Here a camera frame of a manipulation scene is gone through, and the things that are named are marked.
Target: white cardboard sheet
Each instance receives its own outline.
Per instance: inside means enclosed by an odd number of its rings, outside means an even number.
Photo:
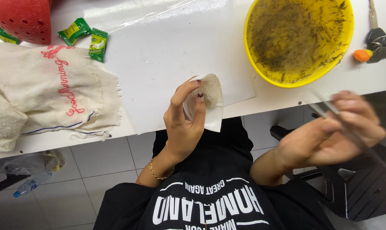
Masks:
[[[164,127],[170,98],[192,76],[216,74],[224,106],[255,96],[233,0],[180,5],[109,33],[105,63],[137,134]]]

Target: person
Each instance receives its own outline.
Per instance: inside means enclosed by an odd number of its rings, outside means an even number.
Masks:
[[[356,157],[359,149],[339,133],[341,124],[317,118],[253,163],[253,144],[240,118],[224,119],[220,133],[204,130],[202,93],[195,97],[194,120],[185,119],[183,102],[200,86],[186,81],[176,89],[152,160],[135,183],[105,192],[94,229],[334,229],[306,182],[282,184],[282,178],[292,169]],[[385,138],[363,97],[341,91],[332,102],[368,146]]]

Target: hand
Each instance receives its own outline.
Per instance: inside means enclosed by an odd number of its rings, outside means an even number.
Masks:
[[[363,97],[341,91],[332,96],[332,102],[338,107],[340,116],[354,127],[368,146],[372,147],[386,137],[375,111]],[[315,119],[281,140],[275,149],[276,160],[287,170],[351,160],[360,151],[339,133],[341,128],[334,119]]]
[[[176,162],[183,161],[193,152],[204,131],[206,106],[202,93],[195,97],[194,120],[187,121],[184,116],[183,102],[190,97],[191,92],[201,86],[201,80],[190,80],[177,87],[163,117],[168,134],[166,152],[171,154],[169,157]]]

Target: plastic water bottle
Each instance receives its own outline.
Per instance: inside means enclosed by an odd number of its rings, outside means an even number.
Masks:
[[[13,194],[14,197],[19,197],[30,193],[33,189],[37,188],[39,184],[48,180],[52,176],[52,173],[36,175],[32,180],[20,185],[17,191]]]

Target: candy wrapper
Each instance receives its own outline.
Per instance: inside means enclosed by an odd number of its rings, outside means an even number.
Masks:
[[[106,40],[108,39],[108,33],[96,28],[92,28],[92,41],[89,46],[89,56],[92,59],[103,62],[103,56],[106,50]]]
[[[0,27],[0,39],[3,42],[12,43],[12,44],[20,44],[19,39],[11,36],[10,34],[7,34],[7,32],[4,31],[1,27]]]
[[[196,80],[201,80],[201,86],[193,91],[183,102],[184,112],[190,120],[193,120],[195,114],[195,97],[198,93],[203,93],[204,103],[206,104],[204,128],[214,132],[220,132],[223,116],[223,93],[221,91],[220,81],[215,74],[196,76],[190,81]]]
[[[91,32],[91,28],[85,20],[83,18],[77,18],[67,29],[59,31],[58,34],[68,46],[72,46],[80,37]]]

